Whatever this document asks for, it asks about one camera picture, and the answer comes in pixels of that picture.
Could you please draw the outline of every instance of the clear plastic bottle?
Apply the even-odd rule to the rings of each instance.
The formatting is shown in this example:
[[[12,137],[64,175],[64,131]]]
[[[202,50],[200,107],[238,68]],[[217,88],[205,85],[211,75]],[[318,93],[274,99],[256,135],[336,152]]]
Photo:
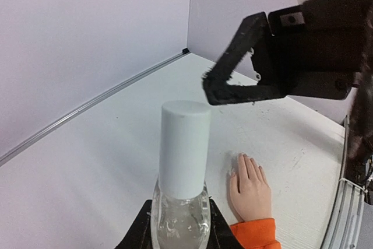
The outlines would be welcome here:
[[[159,178],[151,216],[154,249],[205,249],[210,202],[205,184],[210,108],[176,100],[162,106]]]
[[[210,202],[206,184],[192,199],[175,199],[154,189],[151,216],[154,249],[205,249],[210,236]]]

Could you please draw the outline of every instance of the orange sleeve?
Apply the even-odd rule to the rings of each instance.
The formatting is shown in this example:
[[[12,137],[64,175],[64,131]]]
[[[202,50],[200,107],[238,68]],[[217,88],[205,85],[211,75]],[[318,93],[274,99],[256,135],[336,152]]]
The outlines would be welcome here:
[[[245,249],[281,249],[273,218],[234,224],[231,230]]]

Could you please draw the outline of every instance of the white cylindrical cap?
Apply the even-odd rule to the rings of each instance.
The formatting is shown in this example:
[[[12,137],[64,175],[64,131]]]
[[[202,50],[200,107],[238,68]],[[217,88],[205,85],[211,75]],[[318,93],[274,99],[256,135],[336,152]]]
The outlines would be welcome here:
[[[194,101],[162,106],[159,187],[176,199],[198,196],[205,182],[211,113]]]

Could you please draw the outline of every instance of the human hand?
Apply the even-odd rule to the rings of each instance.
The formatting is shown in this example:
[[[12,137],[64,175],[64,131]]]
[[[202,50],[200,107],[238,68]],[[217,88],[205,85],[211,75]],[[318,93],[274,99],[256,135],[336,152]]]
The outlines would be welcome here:
[[[230,197],[245,222],[272,217],[271,190],[264,170],[246,154],[238,156],[238,175],[231,175]]]

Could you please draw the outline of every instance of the white table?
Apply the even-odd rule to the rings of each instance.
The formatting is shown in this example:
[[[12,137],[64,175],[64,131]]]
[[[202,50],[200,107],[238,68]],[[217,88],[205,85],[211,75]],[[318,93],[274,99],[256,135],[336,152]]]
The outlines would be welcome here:
[[[95,105],[0,167],[0,248],[114,248],[158,172],[160,108],[206,103],[212,62],[189,54]],[[234,83],[254,81],[234,74]],[[319,248],[341,169],[343,128],[285,98],[212,107],[206,182],[229,223],[238,152],[263,165],[284,249]]]

